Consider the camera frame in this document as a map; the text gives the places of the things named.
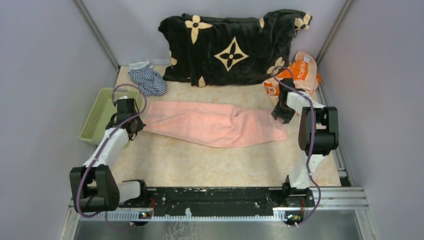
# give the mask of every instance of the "metal frame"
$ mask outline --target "metal frame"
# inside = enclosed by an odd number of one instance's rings
[[[120,66],[111,50],[111,48],[109,47],[109,45],[107,44],[107,41],[105,40],[105,38],[102,36],[101,31],[99,30],[99,28],[97,27],[95,21],[93,20],[93,18],[91,17],[87,7],[85,6],[85,4],[83,3],[83,0],[72,0],[75,3],[75,6],[78,8],[78,10],[80,11],[82,17],[84,18],[87,26],[90,28],[93,36],[95,37],[96,41],[98,42],[99,46],[101,47],[101,49],[103,50],[104,54],[106,55],[106,57],[108,58],[108,60],[110,61],[110,63],[113,65],[113,67],[116,70],[115,73],[115,79],[118,77],[119,74],[119,69]],[[356,0],[346,0],[342,10],[340,11],[330,33],[328,34],[328,37],[326,38],[321,50],[318,53],[318,56],[316,58],[316,62],[318,64],[318,66],[320,65],[328,47],[330,46],[335,34],[337,33],[337,31],[339,30],[341,24],[343,23],[343,20],[346,17],[347,12],[349,11],[350,7],[352,6],[352,4],[355,2]],[[318,90],[317,90],[317,95],[318,95],[318,99],[321,103],[328,105],[330,102],[327,98],[327,94],[326,94],[326,88],[325,88],[325,84],[321,83],[321,85],[319,86]],[[371,211],[369,209],[369,205],[368,205],[368,201],[364,192],[364,189],[362,187],[354,187],[355,186],[355,182],[352,179],[352,174],[350,172],[349,169],[349,165],[347,163],[347,161],[345,160],[345,154],[343,151],[343,145],[340,143],[339,147],[336,151],[333,151],[334,154],[334,160],[337,166],[337,170],[339,173],[339,177],[340,178],[348,178],[350,184],[352,185],[352,187],[322,187],[322,196],[321,196],[321,204],[318,207],[318,211],[321,210],[355,210],[355,214],[356,214],[356,218],[357,218],[357,223],[358,226],[360,228],[361,234],[362,234],[362,238],[363,239],[380,239],[379,235],[378,235],[378,231],[375,225],[375,222],[373,220]],[[316,188],[311,188],[312,192],[313,192],[313,196],[314,198],[318,198],[318,190]],[[283,211],[293,211],[296,210],[295,208],[285,208],[285,207],[275,207],[274,210],[276,212],[283,212]],[[145,209],[140,209],[140,208],[126,208],[125,210],[123,210],[125,212],[128,211],[145,211]],[[117,218],[119,220],[122,221],[129,221],[130,218],[127,217],[121,217],[121,218]],[[76,211],[74,210],[74,207],[71,204],[69,205],[69,208],[67,210],[67,214],[66,214],[66,218],[65,218],[65,222],[63,224],[63,228],[62,228],[62,232],[60,235],[60,239],[61,240],[73,240],[76,230],[77,230],[77,225],[78,222],[80,220],[80,216],[78,213],[76,213]],[[158,218],[158,221],[164,221],[164,218]],[[178,219],[174,219],[175,220],[179,220],[179,221],[195,221],[195,218],[192,217],[181,217]]]

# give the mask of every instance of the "gray floor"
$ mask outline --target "gray floor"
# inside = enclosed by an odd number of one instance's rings
[[[113,222],[115,227],[128,223]],[[150,222],[120,232],[104,221],[80,221],[75,240],[360,240],[355,211],[317,211],[300,228],[283,222]]]

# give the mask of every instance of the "black blanket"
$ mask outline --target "black blanket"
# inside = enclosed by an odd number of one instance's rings
[[[291,41],[311,20],[309,14],[290,9],[261,19],[168,17],[159,26],[172,63],[163,78],[198,87],[259,84],[274,66],[289,65]]]

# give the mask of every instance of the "beige table surface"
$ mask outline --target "beige table surface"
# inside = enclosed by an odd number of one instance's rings
[[[155,66],[161,75],[166,66]],[[123,66],[116,84],[132,83]],[[193,87],[167,82],[167,93],[148,97],[153,101],[190,101],[234,104],[272,110],[274,104],[262,85]],[[141,131],[120,154],[112,169],[116,182],[143,179],[151,187],[280,187],[295,167],[300,117],[287,125],[288,140],[242,148],[215,148]],[[333,155],[327,156],[313,174],[320,186],[340,186]]]

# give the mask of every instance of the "green basket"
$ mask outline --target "green basket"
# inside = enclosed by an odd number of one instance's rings
[[[102,88],[98,93],[84,127],[82,127],[79,134],[81,141],[94,145],[99,145],[102,141],[105,135],[106,125],[108,125],[112,115],[117,112],[117,108],[112,103],[112,91],[113,88]],[[120,88],[115,92],[115,100],[123,96],[135,99],[139,108],[144,105],[142,96],[137,90]]]

